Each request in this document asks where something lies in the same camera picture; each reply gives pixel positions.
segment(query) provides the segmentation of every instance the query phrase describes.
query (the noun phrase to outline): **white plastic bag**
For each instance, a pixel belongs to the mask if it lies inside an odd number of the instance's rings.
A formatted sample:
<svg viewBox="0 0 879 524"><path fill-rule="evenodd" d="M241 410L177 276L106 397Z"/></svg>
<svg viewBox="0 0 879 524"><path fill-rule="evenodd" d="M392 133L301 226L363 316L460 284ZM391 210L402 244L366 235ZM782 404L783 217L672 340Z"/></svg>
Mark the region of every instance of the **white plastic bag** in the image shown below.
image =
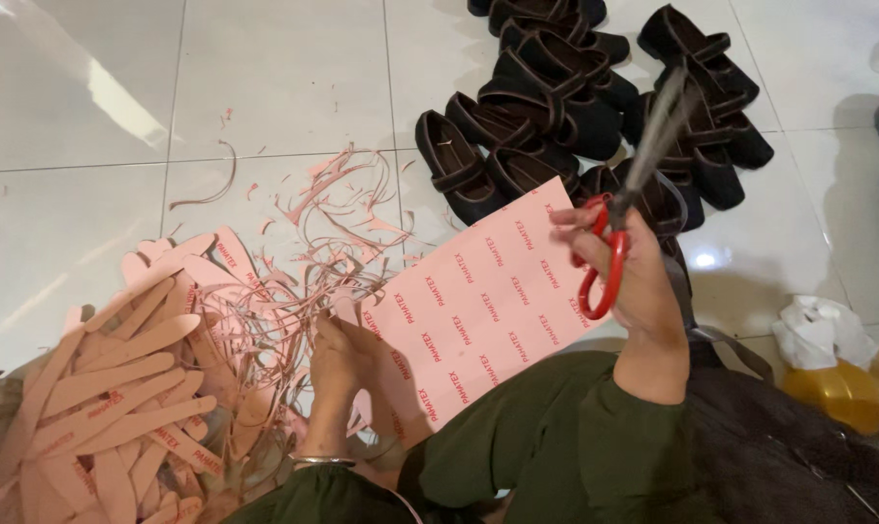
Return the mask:
<svg viewBox="0 0 879 524"><path fill-rule="evenodd" d="M773 323L782 359L795 369L835 367L837 358L868 370L879 344L860 317L827 298L797 295Z"/></svg>

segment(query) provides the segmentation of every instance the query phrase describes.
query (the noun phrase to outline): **hand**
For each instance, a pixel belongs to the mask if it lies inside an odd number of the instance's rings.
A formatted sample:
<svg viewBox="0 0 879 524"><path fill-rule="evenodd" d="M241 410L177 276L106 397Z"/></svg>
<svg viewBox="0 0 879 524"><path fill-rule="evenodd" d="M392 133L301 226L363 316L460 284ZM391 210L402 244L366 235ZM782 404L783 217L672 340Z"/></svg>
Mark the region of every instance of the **hand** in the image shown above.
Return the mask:
<svg viewBox="0 0 879 524"><path fill-rule="evenodd" d="M589 266L596 268L599 278L607 278L612 250L604 240L591 234L591 225L600 210L601 207L596 206L552 213L550 222L571 229L553 229L551 237L569 245ZM630 250L613 308L615 318L632 335L653 340L678 337L683 330L682 314L666 277L656 237L635 209L628 211L627 227Z"/></svg>
<svg viewBox="0 0 879 524"><path fill-rule="evenodd" d="M373 359L356 350L340 328L339 318L317 316L317 335L310 355L310 382L314 404L346 407L372 372Z"/></svg>

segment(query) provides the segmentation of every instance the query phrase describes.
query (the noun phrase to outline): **black suede flat shoe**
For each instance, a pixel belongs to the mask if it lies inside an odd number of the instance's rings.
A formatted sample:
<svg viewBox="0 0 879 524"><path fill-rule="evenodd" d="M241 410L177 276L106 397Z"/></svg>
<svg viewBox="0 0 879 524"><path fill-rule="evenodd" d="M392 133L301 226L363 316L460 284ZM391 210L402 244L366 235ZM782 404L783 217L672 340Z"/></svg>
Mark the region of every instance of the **black suede flat shoe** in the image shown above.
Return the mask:
<svg viewBox="0 0 879 524"><path fill-rule="evenodd" d="M692 78L685 85L698 91ZM694 152L692 176L701 197L718 210L730 209L744 199L743 186L737 180L734 164L725 145L734 137L730 128L716 126L707 103L699 102L685 121L679 140Z"/></svg>
<svg viewBox="0 0 879 524"><path fill-rule="evenodd" d="M620 34L590 31L585 18L573 13L559 20L535 17L511 17L501 28L500 50L517 49L532 31L558 34L580 51L598 50L608 55L610 66L620 64L631 55L631 44Z"/></svg>
<svg viewBox="0 0 879 524"><path fill-rule="evenodd" d="M511 17L557 21L572 14L578 14L581 23L591 28L604 20L607 7L604 0L493 0L488 13L488 31L500 36L501 28Z"/></svg>
<svg viewBox="0 0 879 524"><path fill-rule="evenodd" d="M624 114L624 137L628 143L636 147L640 144L646 118L653 109L655 92L650 91L640 96L636 109ZM656 165L656 171L676 186L688 208L688 218L682 231L697 229L705 223L705 211L701 207L701 196L695 188L692 170L695 167L695 151L676 140L666 151L665 156Z"/></svg>
<svg viewBox="0 0 879 524"><path fill-rule="evenodd" d="M479 102L486 101L526 116L543 136L580 157L606 161L620 147L620 114L607 103L568 104L555 93L545 96L533 84L502 76L479 89Z"/></svg>
<svg viewBox="0 0 879 524"><path fill-rule="evenodd" d="M556 176L562 179L562 186L574 205L584 203L588 197L577 172L558 171L517 149L494 149L485 165L494 184L511 200L522 197Z"/></svg>
<svg viewBox="0 0 879 524"><path fill-rule="evenodd" d="M504 196L485 171L479 149L445 116L430 110L417 120L417 149L433 175L430 180L446 196L453 213L471 226L506 206Z"/></svg>
<svg viewBox="0 0 879 524"><path fill-rule="evenodd" d="M576 49L549 31L528 33L516 54L550 85L571 81L580 74L585 87L569 95L569 103L605 101L623 113L640 95L631 82L611 70L607 54L596 49Z"/></svg>
<svg viewBox="0 0 879 524"><path fill-rule="evenodd" d="M725 56L730 48L727 33L705 36L692 21L671 5L660 7L646 20L637 43L657 60L668 61L679 55L694 58L705 66L726 91L746 91L749 101L760 94L760 87Z"/></svg>
<svg viewBox="0 0 879 524"><path fill-rule="evenodd" d="M472 144L491 151L497 147L520 149L558 171L578 172L578 159L552 140L539 136L537 126L493 103L478 103L457 92L446 103L446 118Z"/></svg>
<svg viewBox="0 0 879 524"><path fill-rule="evenodd" d="M646 118L655 100L655 92L643 93L636 110L625 115L624 136L633 146L640 144ZM729 128L711 124L707 105L699 102L679 137L656 166L657 171L675 184L688 208L683 231L705 222L701 198L718 209L728 209L743 201L743 187L736 178L725 145L733 136Z"/></svg>
<svg viewBox="0 0 879 524"><path fill-rule="evenodd" d="M487 17L492 0L469 0L469 13L477 17Z"/></svg>
<svg viewBox="0 0 879 524"><path fill-rule="evenodd" d="M613 170L606 165L595 166L582 175L582 180L592 195L618 194L627 182L631 166L632 159L622 161ZM685 225L684 202L678 192L673 191L676 189L660 183L654 176L643 185L643 191L634 203L647 226L660 240L678 235Z"/></svg>
<svg viewBox="0 0 879 524"><path fill-rule="evenodd" d="M723 89L708 69L694 59L679 57L674 62L688 67L689 77L704 93L714 125L733 130L733 138L725 147L734 165L744 169L759 169L771 161L775 152L743 113L749 103L746 91ZM666 68L659 76L656 81L658 85L666 81L669 71L670 68Z"/></svg>

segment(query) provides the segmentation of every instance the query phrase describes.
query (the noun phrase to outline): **silver bracelet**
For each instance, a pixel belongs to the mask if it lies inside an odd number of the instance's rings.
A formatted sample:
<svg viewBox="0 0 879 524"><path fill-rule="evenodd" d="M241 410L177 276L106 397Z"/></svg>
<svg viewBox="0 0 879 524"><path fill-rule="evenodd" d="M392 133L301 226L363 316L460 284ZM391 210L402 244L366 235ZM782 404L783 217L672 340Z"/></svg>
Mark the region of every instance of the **silver bracelet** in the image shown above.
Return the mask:
<svg viewBox="0 0 879 524"><path fill-rule="evenodd" d="M352 458L339 458L339 457L295 457L292 453L288 454L294 463L298 464L327 464L330 466L343 466L347 468L355 467L356 461L352 460Z"/></svg>

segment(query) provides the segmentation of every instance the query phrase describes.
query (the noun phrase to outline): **green sleeve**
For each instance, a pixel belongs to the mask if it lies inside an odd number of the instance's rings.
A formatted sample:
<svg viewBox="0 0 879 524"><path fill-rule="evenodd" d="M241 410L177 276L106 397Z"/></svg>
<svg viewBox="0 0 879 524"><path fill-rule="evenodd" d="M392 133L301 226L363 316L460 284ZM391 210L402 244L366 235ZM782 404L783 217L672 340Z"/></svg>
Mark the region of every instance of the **green sleeve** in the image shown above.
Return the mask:
<svg viewBox="0 0 879 524"><path fill-rule="evenodd" d="M684 403L647 402L605 376L579 409L582 483L603 521L717 521L696 489Z"/></svg>
<svg viewBox="0 0 879 524"><path fill-rule="evenodd" d="M341 467L299 469L280 488L236 510L223 524L411 524L392 492Z"/></svg>

